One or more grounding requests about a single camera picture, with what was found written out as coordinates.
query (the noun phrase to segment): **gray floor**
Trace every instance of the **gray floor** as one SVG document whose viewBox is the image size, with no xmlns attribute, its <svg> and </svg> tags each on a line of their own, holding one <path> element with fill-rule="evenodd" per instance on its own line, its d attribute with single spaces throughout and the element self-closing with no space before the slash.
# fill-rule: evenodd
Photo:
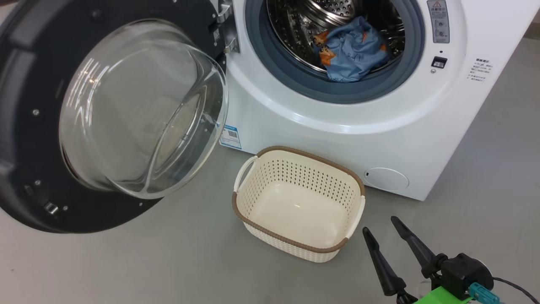
<svg viewBox="0 0 540 304">
<path fill-rule="evenodd" d="M 416 294 L 398 215 L 435 253 L 460 252 L 540 297 L 540 42 L 524 39 L 425 202 L 367 190 L 368 226 Z M 326 264 L 255 239 L 231 210 L 248 155 L 219 147 L 189 187 L 103 233 L 54 235 L 0 212 L 0 303 L 393 303 L 360 230 Z M 523 294 L 496 284 L 506 303 Z"/>
<path fill-rule="evenodd" d="M 523 37 L 540 40 L 540 23 L 532 22 Z"/>
</svg>

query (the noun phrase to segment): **screw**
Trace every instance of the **screw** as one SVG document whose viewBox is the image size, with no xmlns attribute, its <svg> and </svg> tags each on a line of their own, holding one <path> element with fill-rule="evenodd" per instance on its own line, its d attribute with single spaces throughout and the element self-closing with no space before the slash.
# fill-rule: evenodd
<svg viewBox="0 0 540 304">
<path fill-rule="evenodd" d="M 101 10 L 93 10 L 90 12 L 90 18 L 96 23 L 101 23 L 105 19 L 105 15 Z"/>
</svg>

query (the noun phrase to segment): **perforated basket wall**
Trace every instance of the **perforated basket wall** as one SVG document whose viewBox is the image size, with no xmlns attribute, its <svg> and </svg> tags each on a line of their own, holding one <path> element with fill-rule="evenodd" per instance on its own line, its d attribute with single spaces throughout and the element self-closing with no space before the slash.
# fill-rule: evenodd
<svg viewBox="0 0 540 304">
<path fill-rule="evenodd" d="M 233 194 L 233 208 L 246 228 L 257 238 L 285 252 L 313 262 L 332 259 L 354 232 L 365 205 L 365 189 L 351 170 L 324 158 L 287 148 L 270 147 L 257 154 L 253 167 Z M 252 219 L 252 211 L 270 184 L 281 182 L 307 189 L 340 206 L 346 215 L 343 238 L 329 248 L 317 248 L 288 239 Z"/>
</svg>

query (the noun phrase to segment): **sticker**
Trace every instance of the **sticker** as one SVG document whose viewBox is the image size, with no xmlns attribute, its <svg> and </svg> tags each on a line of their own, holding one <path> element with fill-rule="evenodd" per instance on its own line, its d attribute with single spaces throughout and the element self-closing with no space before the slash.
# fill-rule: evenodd
<svg viewBox="0 0 540 304">
<path fill-rule="evenodd" d="M 450 24 L 445 0 L 429 0 L 429 14 L 433 28 L 433 43 L 450 43 Z"/>
<path fill-rule="evenodd" d="M 219 142 L 224 146 L 242 149 L 240 136 L 238 136 L 238 129 L 231 127 L 230 125 L 225 125 L 223 133 L 221 133 L 221 138 L 219 138 Z"/>
<path fill-rule="evenodd" d="M 491 65 L 489 60 L 477 58 L 469 69 L 467 79 L 476 82 L 485 82 L 492 69 L 493 65 Z"/>
<path fill-rule="evenodd" d="M 217 42 L 220 38 L 219 29 L 214 31 L 214 42 Z"/>
</svg>

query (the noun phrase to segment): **teal connector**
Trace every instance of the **teal connector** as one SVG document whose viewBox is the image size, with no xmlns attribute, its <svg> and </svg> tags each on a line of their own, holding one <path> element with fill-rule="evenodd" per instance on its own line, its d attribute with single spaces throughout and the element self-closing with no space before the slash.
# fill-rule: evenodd
<svg viewBox="0 0 540 304">
<path fill-rule="evenodd" d="M 484 286 L 473 283 L 469 286 L 469 295 L 482 304 L 500 304 L 501 299 Z"/>
</svg>

